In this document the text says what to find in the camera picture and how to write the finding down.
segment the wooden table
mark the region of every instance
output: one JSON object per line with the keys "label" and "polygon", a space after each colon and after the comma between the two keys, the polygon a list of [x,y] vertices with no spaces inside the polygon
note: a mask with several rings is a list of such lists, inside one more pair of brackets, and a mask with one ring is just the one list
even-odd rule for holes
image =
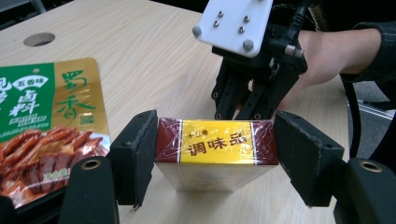
{"label": "wooden table", "polygon": [[[0,32],[0,66],[93,57],[111,139],[136,114],[213,119],[210,93],[221,58],[194,39],[201,14],[147,0],[76,0]],[[23,40],[49,32],[41,47]],[[290,112],[347,148],[347,99],[339,78],[303,92]],[[334,223],[308,208],[280,166],[234,193],[176,192],[155,167],[143,206],[120,206],[121,223]]]}

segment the metal bolt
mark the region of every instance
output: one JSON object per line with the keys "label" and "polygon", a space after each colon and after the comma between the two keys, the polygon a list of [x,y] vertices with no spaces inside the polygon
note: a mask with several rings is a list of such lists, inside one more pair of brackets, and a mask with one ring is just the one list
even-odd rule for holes
{"label": "metal bolt", "polygon": [[244,22],[248,22],[248,21],[250,21],[250,17],[249,16],[245,16],[244,17]]}
{"label": "metal bolt", "polygon": [[192,28],[192,33],[194,34],[195,37],[200,36],[201,33],[202,33],[201,27],[199,27],[199,26],[194,26],[194,27]]}
{"label": "metal bolt", "polygon": [[244,26],[240,26],[238,29],[239,34],[242,34],[245,32],[245,27]]}
{"label": "metal bolt", "polygon": [[247,39],[242,44],[242,47],[244,48],[245,51],[251,51],[254,47],[254,43],[251,39]]}
{"label": "metal bolt", "polygon": [[287,45],[285,48],[285,54],[296,58],[302,58],[304,56],[304,51],[302,49],[297,49],[293,45]]}

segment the snack package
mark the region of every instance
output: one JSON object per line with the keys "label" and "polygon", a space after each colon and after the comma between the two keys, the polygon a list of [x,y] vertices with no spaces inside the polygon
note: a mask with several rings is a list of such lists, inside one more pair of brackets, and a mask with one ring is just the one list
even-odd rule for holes
{"label": "snack package", "polygon": [[156,165],[177,190],[233,191],[278,165],[271,120],[159,120]]}
{"label": "snack package", "polygon": [[0,194],[16,208],[67,185],[110,140],[95,59],[0,67]]}

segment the dark sleeve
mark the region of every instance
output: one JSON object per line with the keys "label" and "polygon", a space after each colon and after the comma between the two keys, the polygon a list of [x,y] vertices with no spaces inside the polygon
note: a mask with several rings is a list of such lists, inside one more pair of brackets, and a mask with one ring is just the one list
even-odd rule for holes
{"label": "dark sleeve", "polygon": [[396,21],[361,22],[355,30],[375,28],[381,34],[381,46],[375,59],[360,76],[342,75],[349,82],[396,80]]}

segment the cardboard box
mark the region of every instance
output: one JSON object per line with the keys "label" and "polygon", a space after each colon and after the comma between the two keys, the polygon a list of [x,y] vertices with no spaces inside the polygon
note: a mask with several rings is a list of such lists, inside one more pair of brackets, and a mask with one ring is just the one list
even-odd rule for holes
{"label": "cardboard box", "polygon": [[278,165],[274,123],[160,118],[155,163],[177,190],[234,191]]}

